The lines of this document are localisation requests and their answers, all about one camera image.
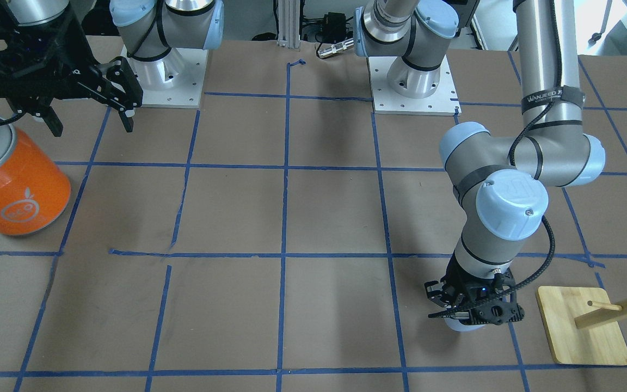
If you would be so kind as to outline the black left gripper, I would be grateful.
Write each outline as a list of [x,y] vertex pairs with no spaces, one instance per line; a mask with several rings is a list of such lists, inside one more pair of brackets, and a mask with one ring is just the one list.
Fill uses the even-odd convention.
[[503,300],[498,291],[516,286],[512,271],[497,274],[498,277],[482,279],[463,270],[455,256],[448,263],[445,275],[439,280],[425,283],[428,299],[446,309],[462,308],[447,317],[462,320],[465,324],[492,323],[502,325],[520,322],[525,316],[516,295]]

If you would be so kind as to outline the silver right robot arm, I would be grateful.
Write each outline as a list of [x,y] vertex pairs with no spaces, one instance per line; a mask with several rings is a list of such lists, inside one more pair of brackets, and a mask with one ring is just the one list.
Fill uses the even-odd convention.
[[132,114],[146,91],[179,86],[179,49],[213,50],[223,38],[222,1],[0,1],[0,99],[59,137],[53,100],[92,99]]

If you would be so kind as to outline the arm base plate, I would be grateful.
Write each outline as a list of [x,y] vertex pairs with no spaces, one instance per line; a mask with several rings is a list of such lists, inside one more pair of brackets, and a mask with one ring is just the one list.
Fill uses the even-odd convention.
[[208,50],[173,48],[154,62],[129,59],[143,90],[143,107],[198,109],[206,77]]

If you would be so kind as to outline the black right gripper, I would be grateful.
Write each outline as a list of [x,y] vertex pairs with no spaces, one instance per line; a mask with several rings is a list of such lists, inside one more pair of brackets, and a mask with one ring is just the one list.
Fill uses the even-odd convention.
[[0,99],[16,110],[37,115],[53,136],[63,123],[51,101],[94,99],[120,112],[125,132],[133,132],[134,109],[143,91],[127,59],[100,64],[90,49],[77,17],[61,14],[35,26],[0,22]]

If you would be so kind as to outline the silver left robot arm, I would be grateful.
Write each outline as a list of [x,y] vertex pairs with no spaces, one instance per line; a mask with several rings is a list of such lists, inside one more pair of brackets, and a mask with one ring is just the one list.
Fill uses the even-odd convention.
[[456,332],[519,322],[516,292],[547,270],[555,237],[545,218],[548,187],[594,181],[605,166],[599,139],[585,134],[572,1],[515,1],[523,130],[496,137],[460,122],[439,144],[466,222],[445,275],[428,298]]

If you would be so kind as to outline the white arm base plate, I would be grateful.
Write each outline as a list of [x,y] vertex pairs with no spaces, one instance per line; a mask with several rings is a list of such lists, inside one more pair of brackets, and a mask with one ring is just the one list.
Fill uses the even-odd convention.
[[460,115],[447,57],[438,69],[415,70],[401,57],[368,58],[373,106],[382,114]]

